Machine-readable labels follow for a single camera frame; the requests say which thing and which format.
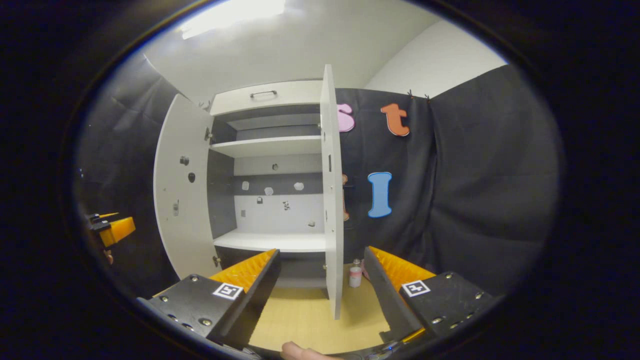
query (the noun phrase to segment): cabinet door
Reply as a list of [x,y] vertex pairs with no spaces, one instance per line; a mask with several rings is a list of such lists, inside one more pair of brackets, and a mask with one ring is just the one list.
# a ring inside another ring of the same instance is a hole
[[320,95],[324,235],[326,238],[326,287],[334,319],[340,318],[344,277],[344,224],[342,223],[342,160],[338,132],[338,109],[331,65],[324,66]]
[[[207,205],[205,130],[212,124],[212,116],[178,94],[160,130],[154,165],[156,220],[166,254],[181,279],[221,270],[212,260],[216,249]],[[187,165],[180,162],[182,156],[188,158]]]

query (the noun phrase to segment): foam letter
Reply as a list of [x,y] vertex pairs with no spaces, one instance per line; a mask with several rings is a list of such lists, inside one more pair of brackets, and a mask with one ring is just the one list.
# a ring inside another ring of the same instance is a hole
[[348,104],[338,104],[338,130],[341,133],[345,133],[353,129],[356,126],[355,120],[351,115],[347,115],[352,113],[353,110]]
[[387,127],[393,135],[407,136],[409,135],[409,127],[402,125],[401,117],[406,117],[406,111],[400,110],[398,104],[392,103],[382,109],[383,113],[387,114]]
[[374,172],[367,176],[367,180],[373,187],[373,204],[369,210],[369,217],[381,218],[391,214],[389,207],[389,181],[391,181],[391,177],[390,172]]

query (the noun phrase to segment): tan floor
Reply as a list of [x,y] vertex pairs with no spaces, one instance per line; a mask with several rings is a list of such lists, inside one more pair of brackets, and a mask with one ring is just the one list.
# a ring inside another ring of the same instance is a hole
[[329,300],[320,289],[275,288],[250,344],[280,351],[282,344],[293,341],[323,354],[382,344],[379,333],[388,331],[389,325],[367,279],[351,288],[345,278],[341,311],[340,320],[333,320]]

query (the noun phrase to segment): cabinet shelf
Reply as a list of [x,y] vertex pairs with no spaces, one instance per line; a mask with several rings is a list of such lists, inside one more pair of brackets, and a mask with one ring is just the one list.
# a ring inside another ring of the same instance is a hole
[[237,229],[216,238],[213,245],[241,250],[267,251],[273,248],[281,252],[324,252],[324,233],[240,233]]
[[232,158],[322,153],[319,135],[224,142],[211,145],[211,150]]

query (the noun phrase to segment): white wall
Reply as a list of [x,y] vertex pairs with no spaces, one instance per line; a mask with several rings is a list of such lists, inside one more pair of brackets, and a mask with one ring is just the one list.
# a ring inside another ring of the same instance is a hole
[[166,31],[144,53],[189,100],[250,85],[322,78],[362,88],[411,39],[439,18],[404,1],[286,0],[285,12],[187,40]]
[[505,64],[471,34],[441,20],[391,58],[365,88],[434,97]]

